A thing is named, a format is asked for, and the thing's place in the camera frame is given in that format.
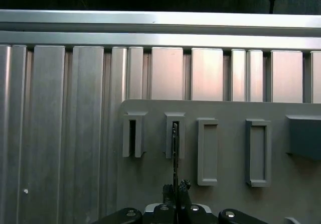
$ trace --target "gray plastic holder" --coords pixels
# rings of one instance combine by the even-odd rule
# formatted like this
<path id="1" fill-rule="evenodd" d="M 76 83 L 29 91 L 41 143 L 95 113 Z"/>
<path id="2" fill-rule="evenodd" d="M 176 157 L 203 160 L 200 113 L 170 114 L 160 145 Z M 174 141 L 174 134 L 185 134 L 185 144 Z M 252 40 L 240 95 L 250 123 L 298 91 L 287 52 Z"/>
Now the gray plastic holder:
<path id="1" fill-rule="evenodd" d="M 246 120 L 246 183 L 251 187 L 271 185 L 271 121 Z"/>
<path id="2" fill-rule="evenodd" d="M 179 158 L 183 159 L 185 155 L 185 113 L 171 113 L 167 112 L 166 115 L 166 145 L 164 152 L 167 159 L 173 157 L 172 147 L 172 133 L 173 123 L 179 123 Z"/>
<path id="3" fill-rule="evenodd" d="M 139 158 L 146 152 L 143 141 L 143 117 L 147 112 L 129 112 L 123 118 L 123 143 L 122 156 L 129 157 L 132 150 L 135 157 Z"/>
<path id="4" fill-rule="evenodd" d="M 217 185 L 218 120 L 198 118 L 197 184 Z"/>

